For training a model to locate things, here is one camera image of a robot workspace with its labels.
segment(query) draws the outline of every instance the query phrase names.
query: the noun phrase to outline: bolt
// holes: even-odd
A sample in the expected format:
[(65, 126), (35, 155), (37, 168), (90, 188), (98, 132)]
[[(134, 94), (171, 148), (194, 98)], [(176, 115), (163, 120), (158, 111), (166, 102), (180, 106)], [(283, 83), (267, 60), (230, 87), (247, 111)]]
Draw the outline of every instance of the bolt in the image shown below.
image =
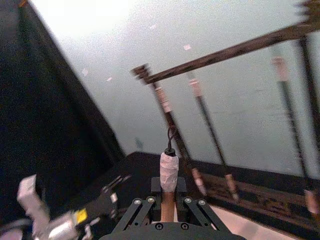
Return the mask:
[(139, 205), (139, 204), (141, 204), (141, 200), (140, 199), (136, 199), (136, 200), (134, 200), (134, 202), (133, 202), (135, 205)]
[(184, 199), (184, 201), (185, 201), (187, 204), (189, 204), (189, 203), (191, 203), (191, 202), (192, 202), (192, 200), (191, 200), (191, 198), (190, 198), (190, 197), (186, 197), (186, 198)]
[(206, 204), (206, 202), (205, 202), (204, 200), (199, 200), (198, 203), (199, 203), (200, 205), (205, 205), (205, 204)]
[(148, 203), (154, 203), (155, 199), (151, 196), (147, 198)]
[(181, 228), (182, 228), (183, 230), (188, 230), (188, 229), (189, 229), (189, 225), (186, 224), (186, 223), (182, 223), (182, 224), (181, 224)]
[(157, 230), (161, 230), (161, 229), (163, 229), (164, 228), (164, 226), (162, 225), (162, 223), (157, 223), (156, 225), (155, 225), (155, 229), (157, 229)]

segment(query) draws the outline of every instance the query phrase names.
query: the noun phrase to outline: yellow sticker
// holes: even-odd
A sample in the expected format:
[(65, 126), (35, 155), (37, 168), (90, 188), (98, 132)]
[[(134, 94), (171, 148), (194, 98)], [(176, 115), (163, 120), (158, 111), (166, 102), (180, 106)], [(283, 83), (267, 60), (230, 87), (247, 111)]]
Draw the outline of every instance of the yellow sticker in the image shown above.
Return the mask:
[(76, 215), (76, 222), (79, 224), (79, 223), (82, 223), (84, 220), (87, 219), (88, 215), (87, 215), (87, 211), (86, 209), (81, 209), (81, 210), (78, 210), (75, 212), (75, 215)]

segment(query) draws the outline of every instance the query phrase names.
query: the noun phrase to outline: white wall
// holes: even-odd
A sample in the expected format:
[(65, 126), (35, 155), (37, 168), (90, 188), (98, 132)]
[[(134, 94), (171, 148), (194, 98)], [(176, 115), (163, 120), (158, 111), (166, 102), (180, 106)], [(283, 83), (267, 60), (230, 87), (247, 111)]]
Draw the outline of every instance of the white wall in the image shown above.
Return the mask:
[[(167, 144), (167, 127), (153, 93), (135, 80), (131, 69), (148, 63), (157, 73), (300, 20), (294, 7), (299, 0), (32, 2), (127, 154), (160, 153)], [(319, 39), (313, 34), (317, 66)], [(313, 177), (320, 178), (296, 46), (295, 41), (279, 45), (289, 67), (307, 167)], [(301, 175), (272, 55), (269, 47), (194, 73), (228, 164)], [(160, 84), (193, 158), (219, 163), (187, 75)]]

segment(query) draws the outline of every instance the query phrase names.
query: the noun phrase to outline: screw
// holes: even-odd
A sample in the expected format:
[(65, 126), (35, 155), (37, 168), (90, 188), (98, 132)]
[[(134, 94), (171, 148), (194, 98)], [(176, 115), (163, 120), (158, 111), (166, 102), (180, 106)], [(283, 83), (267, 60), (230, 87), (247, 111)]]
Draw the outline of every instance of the screw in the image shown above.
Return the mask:
[(199, 203), (200, 205), (205, 205), (205, 204), (206, 204), (206, 202), (205, 202), (204, 200), (199, 200), (198, 203)]
[(182, 223), (182, 224), (181, 224), (181, 228), (182, 228), (183, 230), (188, 230), (188, 229), (189, 229), (189, 225), (186, 224), (186, 223)]
[(186, 197), (186, 198), (184, 199), (184, 201), (185, 201), (187, 204), (189, 204), (189, 203), (191, 203), (191, 202), (192, 202), (192, 200), (191, 200), (191, 198), (190, 198), (190, 197)]
[(151, 196), (147, 198), (148, 203), (154, 203), (155, 199)]
[(157, 230), (161, 230), (161, 229), (163, 229), (164, 228), (164, 226), (162, 225), (162, 223), (157, 223), (156, 225), (155, 225), (155, 229), (157, 229)]
[(141, 200), (140, 199), (136, 199), (136, 200), (134, 200), (134, 202), (133, 202), (135, 205), (139, 205), (139, 204), (141, 204)]

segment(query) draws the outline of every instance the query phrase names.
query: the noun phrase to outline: black curtain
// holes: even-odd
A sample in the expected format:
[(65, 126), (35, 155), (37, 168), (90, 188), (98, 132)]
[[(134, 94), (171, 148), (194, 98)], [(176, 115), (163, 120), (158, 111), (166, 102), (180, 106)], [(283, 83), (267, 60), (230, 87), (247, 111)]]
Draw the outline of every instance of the black curtain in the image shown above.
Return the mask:
[(37, 173), (54, 216), (125, 157), (32, 6), (18, 3), (0, 3), (0, 225), (25, 216), (22, 178)]

